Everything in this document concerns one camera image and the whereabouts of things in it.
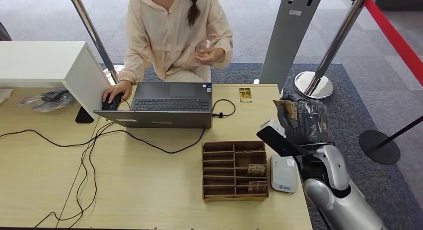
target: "ponytail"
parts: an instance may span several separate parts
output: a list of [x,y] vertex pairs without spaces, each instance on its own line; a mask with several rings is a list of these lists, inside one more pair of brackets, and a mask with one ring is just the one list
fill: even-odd
[[191,6],[190,10],[188,11],[188,22],[190,23],[190,26],[193,27],[196,23],[196,20],[200,16],[200,10],[197,6],[198,0],[191,0],[193,2],[193,5]]

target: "white card reader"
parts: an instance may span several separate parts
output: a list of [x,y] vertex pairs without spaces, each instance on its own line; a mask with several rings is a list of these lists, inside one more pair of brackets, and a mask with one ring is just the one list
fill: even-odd
[[297,191],[297,165],[293,157],[281,157],[273,154],[272,158],[272,188],[287,193]]

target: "woman's hand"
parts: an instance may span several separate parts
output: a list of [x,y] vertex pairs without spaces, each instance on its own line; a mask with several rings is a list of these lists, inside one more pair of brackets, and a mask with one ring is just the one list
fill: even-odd
[[204,48],[200,49],[199,54],[196,54],[196,60],[204,65],[223,63],[225,59],[226,53],[222,48]]
[[103,93],[103,103],[107,101],[107,95],[110,94],[108,103],[112,103],[115,96],[119,93],[123,93],[122,101],[127,100],[132,93],[132,82],[128,80],[122,80],[117,85],[108,88]]

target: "cardboard organizer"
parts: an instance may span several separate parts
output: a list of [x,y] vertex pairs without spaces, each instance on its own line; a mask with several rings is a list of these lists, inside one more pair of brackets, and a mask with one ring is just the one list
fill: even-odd
[[[269,197],[269,170],[263,177],[248,174],[250,164],[267,165],[261,141],[208,142],[202,144],[203,200],[264,201]],[[249,193],[250,182],[266,181],[265,189]]]

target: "cable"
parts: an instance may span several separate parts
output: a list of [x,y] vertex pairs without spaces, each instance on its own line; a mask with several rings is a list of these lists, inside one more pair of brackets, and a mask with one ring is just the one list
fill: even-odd
[[125,103],[128,105],[128,107],[129,107],[129,109],[131,109],[131,105],[128,103],[128,101],[126,101],[126,100],[123,100],[123,101],[125,101]]
[[[222,112],[220,112],[220,114],[212,114],[212,116],[219,116],[220,118],[222,118],[222,117],[231,116],[232,114],[235,113],[236,107],[235,107],[234,103],[232,103],[230,100],[227,100],[227,99],[220,99],[220,100],[216,101],[214,103],[214,105],[213,105],[212,112],[213,112],[214,108],[216,107],[216,104],[219,103],[219,102],[221,102],[221,101],[229,102],[233,106],[233,111],[230,114],[227,114],[227,115],[224,115]],[[108,123],[108,124],[102,126],[100,129],[97,130],[95,136],[93,138],[91,138],[90,140],[88,140],[88,141],[86,141],[84,143],[81,143],[81,144],[71,144],[71,145],[60,145],[60,144],[57,144],[57,143],[49,140],[48,138],[44,137],[42,134],[40,134],[39,132],[37,132],[37,131],[35,131],[33,129],[25,129],[25,130],[18,131],[18,132],[11,132],[11,133],[6,133],[6,134],[0,135],[0,138],[1,138],[1,137],[5,137],[5,136],[8,136],[8,135],[21,134],[21,133],[24,133],[24,132],[33,132],[33,133],[37,134],[38,136],[40,136],[42,139],[48,141],[49,143],[51,143],[51,144],[53,144],[55,146],[61,147],[61,148],[77,147],[77,146],[83,146],[83,145],[88,144],[87,148],[81,154],[81,164],[82,164],[82,167],[84,168],[85,176],[84,176],[83,180],[81,181],[81,183],[78,186],[78,189],[76,191],[76,202],[77,202],[77,204],[79,206],[80,212],[77,213],[77,214],[75,214],[75,215],[73,215],[73,216],[71,216],[71,217],[69,217],[69,218],[65,218],[65,219],[61,219],[60,217],[58,217],[57,214],[56,214],[56,212],[54,212],[54,211],[53,212],[50,212],[37,225],[35,225],[34,228],[38,227],[41,223],[43,223],[52,214],[54,215],[54,217],[58,221],[67,221],[67,220],[70,220],[70,219],[73,219],[73,218],[79,216],[79,218],[69,227],[69,228],[72,228],[74,225],[76,225],[79,222],[79,220],[81,220],[81,218],[83,217],[84,212],[92,206],[92,204],[94,203],[94,201],[96,199],[96,196],[97,196],[97,181],[96,181],[96,170],[95,170],[95,167],[94,167],[94,165],[92,163],[91,156],[92,156],[92,153],[93,153],[93,150],[94,150],[96,141],[97,141],[97,139],[99,137],[101,137],[103,135],[107,135],[107,134],[123,132],[123,133],[128,134],[131,138],[133,138],[135,140],[138,140],[138,141],[141,141],[141,142],[143,142],[143,143],[145,143],[145,144],[147,144],[147,145],[149,145],[149,146],[151,146],[153,148],[156,148],[156,149],[158,149],[158,150],[160,150],[160,151],[162,151],[164,153],[167,153],[167,154],[176,154],[176,153],[179,153],[179,152],[181,152],[181,151],[183,151],[185,149],[188,149],[188,148],[196,145],[201,140],[201,138],[204,135],[204,132],[206,131],[206,129],[203,129],[202,132],[201,132],[201,134],[200,134],[200,137],[193,144],[190,144],[190,145],[188,145],[188,146],[186,146],[186,147],[184,147],[182,149],[179,149],[177,151],[170,152],[170,151],[164,150],[161,147],[158,147],[158,146],[155,146],[153,144],[150,144],[149,142],[147,142],[147,141],[145,141],[143,139],[137,138],[134,135],[132,135],[131,133],[129,133],[128,131],[125,131],[125,130],[114,130],[114,131],[104,132],[104,131],[106,131],[107,128],[109,128],[113,124],[114,123],[112,122],[112,123]],[[88,178],[88,170],[87,170],[87,168],[85,166],[85,163],[84,163],[84,158],[85,158],[85,156],[86,156],[86,154],[87,154],[88,151],[89,151],[88,161],[89,161],[90,166],[92,167],[93,172],[94,172],[94,196],[93,196],[93,199],[92,199],[91,203],[86,208],[83,209],[81,203],[79,202],[79,192],[80,192],[81,186],[83,185],[83,183],[85,182],[85,180],[87,180],[87,178]]]
[[35,130],[33,130],[33,129],[25,129],[25,130],[18,131],[18,132],[11,132],[11,133],[2,134],[2,135],[0,135],[0,138],[1,138],[1,137],[5,137],[5,136],[7,136],[7,135],[21,134],[21,133],[24,133],[24,132],[33,132],[33,133],[37,134],[38,136],[40,136],[41,138],[43,138],[44,140],[46,140],[47,142],[49,142],[49,143],[51,143],[51,144],[53,144],[53,145],[55,145],[55,146],[58,146],[58,147],[60,147],[60,148],[69,148],[69,147],[78,147],[78,146],[83,146],[83,145],[86,145],[86,144],[88,144],[89,142],[91,142],[91,141],[93,141],[93,140],[94,140],[94,138],[92,138],[92,139],[90,139],[90,140],[88,140],[87,142],[82,143],[82,144],[60,145],[60,144],[56,144],[56,143],[54,143],[53,141],[51,141],[51,140],[47,139],[47,138],[46,138],[46,137],[44,137],[42,134],[38,133],[37,131],[35,131]]
[[[292,158],[294,158],[295,163],[297,164],[298,174],[300,175],[300,180],[302,181],[302,179],[303,179],[303,170],[301,168],[300,161],[298,160],[297,156],[293,156],[292,155]],[[315,206],[315,207],[317,208],[317,211],[319,212],[320,217],[322,218],[323,222],[325,223],[327,230],[331,230],[326,217],[323,215],[323,212],[317,206]]]
[[320,210],[320,208],[318,208],[318,207],[316,207],[316,208],[317,208],[317,211],[318,211],[318,212],[319,212],[319,214],[320,214],[320,217],[322,218],[323,222],[325,223],[326,228],[327,228],[328,230],[331,230],[331,228],[330,228],[330,226],[329,226],[328,221],[326,220],[325,216],[323,215],[323,212]]
[[[213,110],[214,110],[214,108],[216,107],[216,104],[217,104],[217,103],[219,103],[219,102],[221,102],[221,101],[226,101],[226,102],[229,102],[229,103],[233,106],[233,111],[232,111],[232,113],[230,113],[230,114],[223,114],[222,112],[220,112],[220,113],[218,113],[218,114],[213,113]],[[234,114],[234,113],[235,113],[235,111],[236,111],[236,107],[235,107],[235,104],[234,104],[232,101],[230,101],[230,100],[228,100],[228,99],[220,99],[220,100],[218,100],[218,101],[216,101],[216,102],[214,103],[213,108],[212,108],[211,110],[212,110],[212,111],[211,111],[211,116],[212,116],[212,117],[219,117],[219,118],[221,119],[221,118],[223,118],[223,117],[229,117],[229,116],[231,116],[232,114]]]
[[[98,138],[98,134],[99,134],[99,132],[100,133],[102,133],[102,132],[104,132],[108,127],[110,127],[110,126],[112,126],[114,123],[112,122],[112,123],[108,123],[108,124],[106,124],[106,125],[104,125],[103,127],[101,127],[98,131],[97,131],[97,133],[96,133],[96,137],[94,137],[94,138],[92,138],[91,140],[96,140],[97,138]],[[85,179],[86,179],[86,177],[87,177],[87,175],[88,175],[88,172],[87,172],[87,169],[85,168],[85,164],[83,163],[83,159],[84,159],[84,157],[85,157],[85,154],[86,154],[86,152],[88,151],[88,149],[89,148],[91,148],[92,146],[94,146],[95,145],[95,142],[93,142],[93,143],[90,143],[90,145],[82,152],[82,155],[81,155],[81,164],[82,164],[82,166],[84,167],[84,169],[85,169],[85,177],[84,177],[84,179],[82,180],[82,182],[81,182],[81,184],[80,184],[80,186],[82,185],[82,183],[85,181]],[[58,221],[67,221],[67,220],[70,220],[70,219],[73,219],[73,218],[75,218],[75,217],[77,217],[78,215],[80,215],[81,213],[83,213],[83,211],[81,211],[81,212],[79,212],[78,214],[76,214],[76,215],[74,215],[74,216],[72,216],[72,217],[69,217],[69,218],[65,218],[65,219],[61,219],[61,218],[59,218],[58,216],[57,216],[57,214],[56,214],[56,212],[50,212],[47,216],[45,216],[45,218],[43,218],[37,225],[35,225],[35,227],[34,228],[36,228],[36,227],[38,227],[41,223],[43,223],[51,214],[53,214],[54,215],[54,217],[58,220]]]

